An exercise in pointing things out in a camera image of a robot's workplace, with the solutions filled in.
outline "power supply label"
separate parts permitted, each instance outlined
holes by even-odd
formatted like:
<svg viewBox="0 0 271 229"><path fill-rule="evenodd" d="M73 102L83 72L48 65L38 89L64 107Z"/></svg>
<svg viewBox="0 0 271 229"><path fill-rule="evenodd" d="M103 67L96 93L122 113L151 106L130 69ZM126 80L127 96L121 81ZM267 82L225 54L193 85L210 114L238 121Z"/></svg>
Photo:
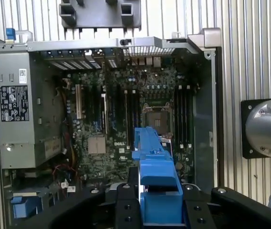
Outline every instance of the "power supply label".
<svg viewBox="0 0 271 229"><path fill-rule="evenodd" d="M2 122L30 120L27 86L2 86L0 88Z"/></svg>

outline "green circuit board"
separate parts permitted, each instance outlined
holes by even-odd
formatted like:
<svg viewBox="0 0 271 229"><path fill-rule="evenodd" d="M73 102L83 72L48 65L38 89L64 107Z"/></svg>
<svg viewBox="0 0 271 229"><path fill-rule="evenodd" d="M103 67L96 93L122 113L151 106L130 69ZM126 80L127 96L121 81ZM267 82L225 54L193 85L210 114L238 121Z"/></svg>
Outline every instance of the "green circuit board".
<svg viewBox="0 0 271 229"><path fill-rule="evenodd" d="M125 180L133 166L135 127L154 127L170 139L178 174L192 177L192 86L174 67L131 66L67 73L67 111L79 173L86 179Z"/></svg>

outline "cpu socket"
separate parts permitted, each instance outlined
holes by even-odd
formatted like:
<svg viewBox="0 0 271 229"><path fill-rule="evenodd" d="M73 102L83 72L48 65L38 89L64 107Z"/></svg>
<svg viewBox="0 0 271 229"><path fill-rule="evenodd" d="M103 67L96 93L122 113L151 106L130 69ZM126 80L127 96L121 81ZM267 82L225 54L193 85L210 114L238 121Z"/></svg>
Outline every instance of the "cpu socket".
<svg viewBox="0 0 271 229"><path fill-rule="evenodd" d="M150 106L145 103L142 109L144 126L151 126L158 135L172 135L173 116L172 107L169 102L164 106Z"/></svg>

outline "ventilation grille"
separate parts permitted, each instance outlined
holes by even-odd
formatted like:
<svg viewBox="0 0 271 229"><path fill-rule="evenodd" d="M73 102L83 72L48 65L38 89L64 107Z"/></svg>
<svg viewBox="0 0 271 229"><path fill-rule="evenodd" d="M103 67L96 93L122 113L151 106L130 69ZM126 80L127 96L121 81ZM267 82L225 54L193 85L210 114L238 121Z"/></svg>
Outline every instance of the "ventilation grille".
<svg viewBox="0 0 271 229"><path fill-rule="evenodd" d="M136 46L124 49L125 56L163 56L171 55L174 48L158 48L156 46Z"/></svg>

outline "blue latch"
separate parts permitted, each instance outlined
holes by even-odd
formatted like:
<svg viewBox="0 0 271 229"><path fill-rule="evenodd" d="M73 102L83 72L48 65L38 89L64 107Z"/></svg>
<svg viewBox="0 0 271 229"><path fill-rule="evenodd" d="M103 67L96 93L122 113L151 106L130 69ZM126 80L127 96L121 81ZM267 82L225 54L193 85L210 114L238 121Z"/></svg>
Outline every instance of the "blue latch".
<svg viewBox="0 0 271 229"><path fill-rule="evenodd" d="M27 218L34 211L42 211L42 202L40 197L14 197L10 203L12 204L15 219Z"/></svg>
<svg viewBox="0 0 271 229"><path fill-rule="evenodd" d="M7 40L16 40L16 31L13 28L6 28Z"/></svg>
<svg viewBox="0 0 271 229"><path fill-rule="evenodd" d="M173 158L166 151L159 136L151 127L135 128L135 148L132 158L139 161L140 195L144 223L181 224L182 187Z"/></svg>

